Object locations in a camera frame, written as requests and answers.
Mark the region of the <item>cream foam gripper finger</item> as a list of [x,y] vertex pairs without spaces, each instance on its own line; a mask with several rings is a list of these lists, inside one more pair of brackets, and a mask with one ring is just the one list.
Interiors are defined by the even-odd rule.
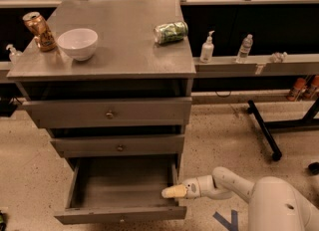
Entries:
[[174,185],[168,188],[165,188],[161,192],[163,198],[184,198],[187,194],[187,189],[183,184]]

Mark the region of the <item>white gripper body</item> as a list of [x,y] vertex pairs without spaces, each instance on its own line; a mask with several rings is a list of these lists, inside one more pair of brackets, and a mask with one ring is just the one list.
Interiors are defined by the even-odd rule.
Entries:
[[210,198],[213,192],[213,179],[211,175],[189,178],[182,184],[186,188],[186,199]]

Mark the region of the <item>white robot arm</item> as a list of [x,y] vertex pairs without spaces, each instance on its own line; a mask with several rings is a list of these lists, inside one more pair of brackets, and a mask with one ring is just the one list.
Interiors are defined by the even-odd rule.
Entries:
[[251,182],[216,167],[212,175],[189,178],[161,192],[163,198],[213,200],[233,194],[248,205],[248,231],[319,231],[319,209],[290,183],[273,176]]

